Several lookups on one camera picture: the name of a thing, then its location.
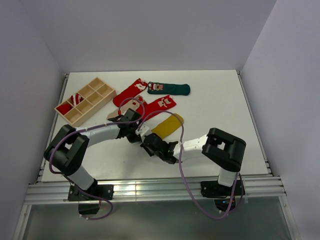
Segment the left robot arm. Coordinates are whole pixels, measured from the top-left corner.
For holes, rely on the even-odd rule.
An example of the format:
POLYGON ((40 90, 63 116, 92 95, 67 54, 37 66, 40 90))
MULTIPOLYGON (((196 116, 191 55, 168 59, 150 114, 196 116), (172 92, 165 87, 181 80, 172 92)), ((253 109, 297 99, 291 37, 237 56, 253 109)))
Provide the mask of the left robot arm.
POLYGON ((82 166, 85 153, 87 148, 107 140, 126 137, 132 143, 139 142, 136 129, 141 119, 138 112, 129 109, 124 115, 110 118, 100 125, 88 128, 75 128, 69 124, 62 126, 44 151, 49 167, 58 169, 54 171, 51 168, 50 171, 63 175, 86 200, 95 197, 100 200, 104 194, 111 194, 109 190, 104 191, 82 166))

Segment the wooden compartment tray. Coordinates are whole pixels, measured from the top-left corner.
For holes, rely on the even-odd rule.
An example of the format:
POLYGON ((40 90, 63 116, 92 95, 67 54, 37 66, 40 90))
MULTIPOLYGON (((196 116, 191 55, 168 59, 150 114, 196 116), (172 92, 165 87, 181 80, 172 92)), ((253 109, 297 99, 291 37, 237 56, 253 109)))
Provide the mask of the wooden compartment tray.
POLYGON ((57 111, 58 106, 54 108, 54 110, 73 127, 82 125, 102 107, 111 102, 117 95, 116 90, 113 87, 98 77, 94 78, 76 93, 72 94, 67 100, 62 101, 62 103, 58 105, 60 106, 66 103, 70 104, 72 109, 68 113, 62 115, 57 111), (83 97, 83 101, 77 106, 73 106, 68 102, 68 99, 76 93, 83 97))

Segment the yellow sock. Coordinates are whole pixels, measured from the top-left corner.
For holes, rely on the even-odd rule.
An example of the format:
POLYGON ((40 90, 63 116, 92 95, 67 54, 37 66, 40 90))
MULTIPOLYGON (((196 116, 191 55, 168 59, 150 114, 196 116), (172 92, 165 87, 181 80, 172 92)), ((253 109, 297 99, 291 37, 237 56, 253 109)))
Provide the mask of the yellow sock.
POLYGON ((184 119, 179 114, 174 113, 153 128, 151 132, 163 140, 180 128, 183 123, 184 119))

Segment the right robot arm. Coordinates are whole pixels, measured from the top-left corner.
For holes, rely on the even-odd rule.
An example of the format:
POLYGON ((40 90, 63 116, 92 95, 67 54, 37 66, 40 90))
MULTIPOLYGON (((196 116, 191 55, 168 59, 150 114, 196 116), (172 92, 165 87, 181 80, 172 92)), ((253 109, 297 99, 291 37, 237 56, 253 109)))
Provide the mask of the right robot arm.
POLYGON ((141 138, 141 147, 152 157, 157 156, 168 164, 206 157, 219 166, 217 191, 229 194, 234 188, 236 173, 240 172, 247 143, 218 128, 208 134, 187 140, 166 142, 143 125, 135 133, 141 138))

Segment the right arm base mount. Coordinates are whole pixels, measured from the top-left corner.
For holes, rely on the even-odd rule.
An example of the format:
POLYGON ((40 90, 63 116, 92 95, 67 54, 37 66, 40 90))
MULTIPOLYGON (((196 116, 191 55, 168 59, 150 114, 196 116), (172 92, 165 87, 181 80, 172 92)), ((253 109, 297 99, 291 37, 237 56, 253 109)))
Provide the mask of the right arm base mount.
MULTIPOLYGON (((218 184, 218 181, 201 181, 201 195, 204 198, 214 199, 214 204, 216 208, 221 211, 225 212, 228 208, 230 203, 230 196, 232 192, 232 186, 224 186, 218 184)), ((243 186, 243 182, 240 180, 236 181, 235 190, 233 199, 231 201, 230 211, 234 210, 237 206, 236 197, 240 197, 240 200, 243 199, 245 196, 245 188, 243 186)))

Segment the red sock with santa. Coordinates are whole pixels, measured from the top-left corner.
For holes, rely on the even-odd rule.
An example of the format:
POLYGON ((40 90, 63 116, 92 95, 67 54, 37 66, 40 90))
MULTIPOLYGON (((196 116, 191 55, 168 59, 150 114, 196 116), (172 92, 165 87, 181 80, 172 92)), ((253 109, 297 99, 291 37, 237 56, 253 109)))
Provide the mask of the red sock with santa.
POLYGON ((73 107, 69 103, 64 103, 59 105, 56 110, 60 112, 63 116, 67 114, 73 107))

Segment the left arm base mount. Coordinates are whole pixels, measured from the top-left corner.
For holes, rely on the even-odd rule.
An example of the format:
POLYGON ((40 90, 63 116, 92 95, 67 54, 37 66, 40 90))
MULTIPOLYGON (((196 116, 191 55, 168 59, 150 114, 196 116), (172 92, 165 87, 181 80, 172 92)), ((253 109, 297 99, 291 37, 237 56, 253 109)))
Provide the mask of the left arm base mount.
POLYGON ((67 197, 68 202, 78 202, 78 213, 81 217, 89 220, 100 220, 109 216, 114 210, 111 203, 114 194, 113 184, 96 184, 88 190, 83 190, 77 185, 71 185, 67 197), (110 210, 104 216, 93 217, 100 210, 102 202, 106 202, 110 206, 110 210))

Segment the red white striped sock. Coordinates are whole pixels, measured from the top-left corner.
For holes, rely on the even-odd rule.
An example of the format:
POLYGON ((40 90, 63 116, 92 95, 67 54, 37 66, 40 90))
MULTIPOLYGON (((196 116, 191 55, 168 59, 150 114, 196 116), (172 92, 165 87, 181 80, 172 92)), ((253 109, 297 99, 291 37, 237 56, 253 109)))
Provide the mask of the red white striped sock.
POLYGON ((79 93, 75 93, 68 99, 68 102, 75 107, 79 103, 81 103, 83 100, 84 98, 79 93))

